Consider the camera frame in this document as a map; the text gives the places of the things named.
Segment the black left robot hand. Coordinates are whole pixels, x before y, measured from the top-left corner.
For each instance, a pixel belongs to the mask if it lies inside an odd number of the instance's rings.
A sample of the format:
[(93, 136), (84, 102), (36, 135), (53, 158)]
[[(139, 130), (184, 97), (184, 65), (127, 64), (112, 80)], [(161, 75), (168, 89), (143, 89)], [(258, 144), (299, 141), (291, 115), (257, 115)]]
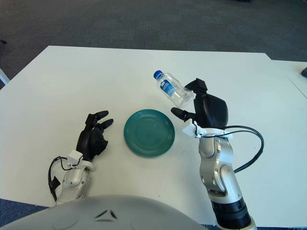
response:
[(76, 150), (83, 155), (84, 161), (92, 162), (95, 156), (100, 155), (106, 149), (108, 141), (104, 138), (104, 130), (110, 127), (114, 120), (109, 119), (102, 123), (99, 121), (108, 114), (108, 111), (101, 111), (88, 115), (85, 128), (80, 133), (76, 146)]

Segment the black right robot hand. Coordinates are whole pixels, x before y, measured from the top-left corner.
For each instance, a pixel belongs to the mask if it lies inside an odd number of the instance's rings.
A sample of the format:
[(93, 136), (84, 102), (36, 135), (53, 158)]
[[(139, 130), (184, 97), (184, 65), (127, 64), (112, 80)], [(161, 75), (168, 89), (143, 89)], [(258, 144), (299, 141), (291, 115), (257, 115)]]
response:
[(228, 108), (226, 102), (216, 96), (207, 93), (207, 86), (201, 79), (196, 79), (185, 86), (196, 94), (194, 113), (176, 107), (171, 109), (179, 119), (186, 122), (189, 119), (195, 121), (202, 128), (224, 128), (228, 122)]

